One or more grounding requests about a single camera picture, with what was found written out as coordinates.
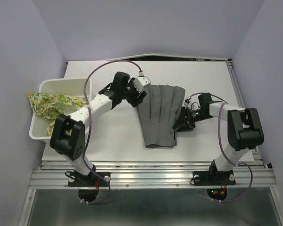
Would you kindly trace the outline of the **grey pleated skirt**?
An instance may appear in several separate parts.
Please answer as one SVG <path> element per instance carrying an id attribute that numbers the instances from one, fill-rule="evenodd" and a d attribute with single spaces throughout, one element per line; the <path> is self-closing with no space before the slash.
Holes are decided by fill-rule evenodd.
<path id="1" fill-rule="evenodd" d="M 177 145 L 176 130 L 185 89 L 179 86 L 150 85 L 147 95 L 137 106 L 137 113 L 146 148 L 173 148 Z"/>

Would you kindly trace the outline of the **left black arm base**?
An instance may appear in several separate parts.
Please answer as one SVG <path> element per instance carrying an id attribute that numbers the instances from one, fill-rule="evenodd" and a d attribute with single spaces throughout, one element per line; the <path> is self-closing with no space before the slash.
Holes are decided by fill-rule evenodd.
<path id="1" fill-rule="evenodd" d="M 68 178 L 68 187 L 78 188 L 78 198 L 81 203 L 87 205 L 99 204 L 104 201 L 110 192 L 110 177 L 108 171 L 97 172 L 100 177 L 90 173 L 87 176 L 79 174 L 77 171 L 66 171 L 65 176 Z M 108 188 L 108 194 L 100 198 L 100 188 Z"/>

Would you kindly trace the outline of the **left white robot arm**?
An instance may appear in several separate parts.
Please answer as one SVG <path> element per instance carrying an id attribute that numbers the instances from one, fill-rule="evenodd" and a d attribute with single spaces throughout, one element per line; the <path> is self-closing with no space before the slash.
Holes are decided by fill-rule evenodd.
<path id="1" fill-rule="evenodd" d="M 95 167 L 85 155 L 92 122 L 123 100 L 132 107 L 137 107 L 145 98 L 145 89 L 150 84 L 149 78 L 142 73 L 136 78 L 130 78 L 124 72 L 117 72 L 113 81 L 86 106 L 69 115 L 60 114 L 56 118 L 50 147 L 71 163 L 84 185 L 89 186 L 95 182 Z"/>

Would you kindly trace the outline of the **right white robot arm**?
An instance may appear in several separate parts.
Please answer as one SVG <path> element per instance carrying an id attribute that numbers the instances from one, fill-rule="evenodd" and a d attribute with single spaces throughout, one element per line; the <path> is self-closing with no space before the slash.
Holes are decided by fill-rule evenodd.
<path id="1" fill-rule="evenodd" d="M 240 164 L 243 155 L 263 144 L 264 132 L 257 109 L 235 107 L 221 98 L 215 101 L 212 97 L 210 93 L 198 93 L 199 107 L 196 110 L 191 108 L 191 97 L 186 99 L 173 129 L 189 131 L 199 121 L 218 118 L 221 154 L 213 160 L 208 171 L 208 180 L 218 184 L 225 178 L 224 172 Z"/>

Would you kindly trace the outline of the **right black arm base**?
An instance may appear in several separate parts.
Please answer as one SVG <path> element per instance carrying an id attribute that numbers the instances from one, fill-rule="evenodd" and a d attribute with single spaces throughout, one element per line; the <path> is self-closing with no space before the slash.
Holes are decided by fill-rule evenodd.
<path id="1" fill-rule="evenodd" d="M 227 187 L 236 185 L 233 171 L 210 173 L 209 171 L 194 171 L 190 184 L 207 186 L 207 194 L 213 200 L 224 201 L 227 197 Z"/>

